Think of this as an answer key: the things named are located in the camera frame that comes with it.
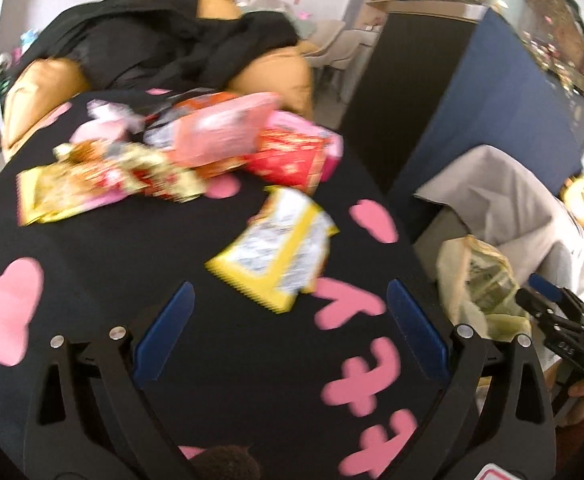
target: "blue panel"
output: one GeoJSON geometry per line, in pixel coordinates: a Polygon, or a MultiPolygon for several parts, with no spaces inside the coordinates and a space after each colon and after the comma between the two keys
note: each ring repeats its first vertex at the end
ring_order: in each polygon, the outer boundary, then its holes
{"type": "Polygon", "coordinates": [[[539,294],[545,296],[552,303],[560,303],[563,299],[563,293],[556,285],[548,282],[543,276],[532,274],[528,280],[530,286],[539,294]]]}
{"type": "Polygon", "coordinates": [[[185,282],[171,297],[156,321],[137,345],[134,354],[134,383],[142,387],[163,371],[176,341],[194,312],[194,287],[185,282]]]}
{"type": "Polygon", "coordinates": [[[557,194],[581,171],[563,105],[512,28],[489,10],[424,134],[389,192],[415,240],[440,207],[412,195],[453,160],[488,144],[518,160],[557,194]]]}
{"type": "Polygon", "coordinates": [[[448,348],[399,280],[387,287],[387,304],[425,376],[446,384],[450,380],[448,348]]]}

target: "blue gripper pad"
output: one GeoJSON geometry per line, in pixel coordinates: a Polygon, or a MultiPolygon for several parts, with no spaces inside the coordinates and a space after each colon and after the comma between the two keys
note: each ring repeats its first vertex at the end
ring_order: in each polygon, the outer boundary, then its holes
{"type": "Polygon", "coordinates": [[[183,283],[147,331],[145,338],[136,346],[132,376],[138,387],[159,378],[176,341],[194,312],[194,298],[192,284],[183,283]]]}
{"type": "Polygon", "coordinates": [[[552,303],[561,303],[561,300],[563,299],[561,289],[548,282],[544,277],[539,276],[538,274],[532,274],[528,283],[534,290],[552,301],[552,303]]]}
{"type": "Polygon", "coordinates": [[[425,376],[447,384],[450,380],[448,348],[399,280],[393,280],[387,287],[387,304],[425,376]]]}

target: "black tablecloth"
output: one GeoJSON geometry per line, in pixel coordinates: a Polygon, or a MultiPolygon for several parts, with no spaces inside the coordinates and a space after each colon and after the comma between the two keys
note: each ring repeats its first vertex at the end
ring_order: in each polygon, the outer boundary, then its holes
{"type": "MultiPolygon", "coordinates": [[[[329,480],[339,478],[339,463],[360,450],[367,428],[380,424],[392,438],[392,413],[407,409],[422,419],[438,388],[422,375],[389,313],[357,314],[340,328],[320,330],[314,315],[328,300],[300,295],[291,313],[276,315],[205,269],[264,203],[264,182],[255,176],[239,171],[241,190],[224,200],[178,204],[133,196],[60,222],[18,227],[16,174],[53,162],[53,147],[88,120],[86,103],[94,98],[134,105],[161,99],[143,92],[79,95],[0,174],[0,274],[24,256],[44,270],[27,354],[14,367],[0,365],[0,445],[17,464],[30,393],[50,338],[89,340],[126,324],[179,280],[194,285],[195,311],[160,379],[145,390],[179,445],[249,446],[268,479],[329,480]],[[342,378],[344,360],[362,356],[370,369],[376,367],[370,345],[384,336],[399,351],[401,373],[376,395],[374,412],[358,417],[347,405],[324,404],[321,391],[342,378]]],[[[383,199],[347,147],[313,198],[341,231],[331,239],[323,276],[383,299],[396,277],[418,294],[431,294],[407,237],[382,244],[350,216],[358,200],[383,199]]]]}

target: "metal screw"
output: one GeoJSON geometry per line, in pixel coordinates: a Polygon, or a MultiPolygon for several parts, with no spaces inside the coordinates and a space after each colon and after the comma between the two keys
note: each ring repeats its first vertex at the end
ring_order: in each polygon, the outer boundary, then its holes
{"type": "Polygon", "coordinates": [[[112,330],[109,331],[109,338],[113,339],[114,341],[118,341],[122,339],[127,334],[127,330],[124,329],[122,326],[115,326],[112,330]]]}
{"type": "Polygon", "coordinates": [[[63,343],[65,343],[65,338],[62,335],[55,335],[50,341],[50,346],[52,348],[60,348],[63,343]]]}
{"type": "Polygon", "coordinates": [[[463,339],[469,339],[474,335],[474,329],[469,325],[459,325],[456,327],[456,333],[463,339]]]}
{"type": "Polygon", "coordinates": [[[519,334],[517,336],[517,342],[523,348],[528,348],[532,344],[532,340],[525,334],[519,334]]]}

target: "black partition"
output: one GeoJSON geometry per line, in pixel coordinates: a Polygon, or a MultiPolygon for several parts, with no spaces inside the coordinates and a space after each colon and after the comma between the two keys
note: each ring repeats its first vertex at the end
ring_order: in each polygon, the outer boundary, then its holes
{"type": "Polygon", "coordinates": [[[481,144],[518,160],[553,194],[581,171],[581,146],[563,104],[514,31],[491,10],[389,192],[412,240],[438,211],[414,198],[414,192],[481,144]]]}
{"type": "Polygon", "coordinates": [[[476,23],[391,12],[341,133],[386,193],[450,84],[476,23]]]}

